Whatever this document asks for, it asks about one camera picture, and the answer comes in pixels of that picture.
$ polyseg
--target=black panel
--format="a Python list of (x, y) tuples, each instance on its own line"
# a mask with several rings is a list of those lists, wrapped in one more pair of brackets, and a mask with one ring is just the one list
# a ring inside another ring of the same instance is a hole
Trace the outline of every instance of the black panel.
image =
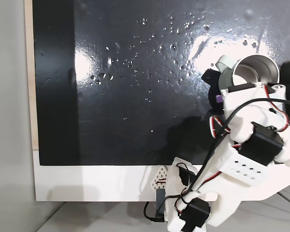
[(290, 0), (33, 3), (42, 165), (201, 164), (202, 74), (224, 53), (290, 59)]

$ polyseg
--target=table surface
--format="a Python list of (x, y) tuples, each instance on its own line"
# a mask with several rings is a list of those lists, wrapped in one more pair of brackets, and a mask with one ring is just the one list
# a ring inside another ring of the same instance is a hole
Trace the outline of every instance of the table surface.
[[(36, 197), (38, 201), (154, 201), (155, 195), (150, 188), (151, 176), (158, 166), (42, 166), (39, 159), (38, 127), (36, 113), (36, 84), (34, 69), (34, 45), (33, 45), (33, 18), (32, 2), (25, 0), (26, 4), (26, 43), (29, 80), (29, 103), (31, 119), (31, 135), (34, 159), (34, 175), (36, 184)], [(264, 47), (261, 54), (268, 54), (268, 47)], [(228, 47), (222, 48), (221, 53), (227, 53)], [(240, 54), (250, 54), (251, 50), (241, 50)], [(206, 61), (202, 71), (211, 67), (211, 62)], [(284, 165), (276, 165), (271, 170), (273, 175), (261, 187), (257, 188), (246, 200), (262, 200), (268, 198), (273, 191), (279, 191), (290, 184), (290, 169)], [(271, 186), (281, 171), (286, 172), (288, 180), (281, 185)], [(206, 196), (206, 200), (214, 200), (215, 194)]]

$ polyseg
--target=water droplet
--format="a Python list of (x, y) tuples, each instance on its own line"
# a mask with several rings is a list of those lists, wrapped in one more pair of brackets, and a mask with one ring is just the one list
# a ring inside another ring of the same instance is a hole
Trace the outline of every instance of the water droplet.
[(99, 77), (101, 77), (101, 78), (105, 78), (106, 77), (106, 74), (105, 73), (103, 73), (103, 72), (101, 72), (101, 73), (99, 73), (99, 75), (98, 75)]
[(173, 50), (173, 51), (175, 51), (175, 50), (176, 50), (176, 46), (175, 46), (175, 44), (172, 44), (172, 45), (170, 46), (170, 49)]
[(244, 17), (245, 17), (246, 19), (251, 19), (251, 18), (253, 17), (253, 11), (252, 11), (251, 9), (247, 9), (247, 10), (245, 11)]

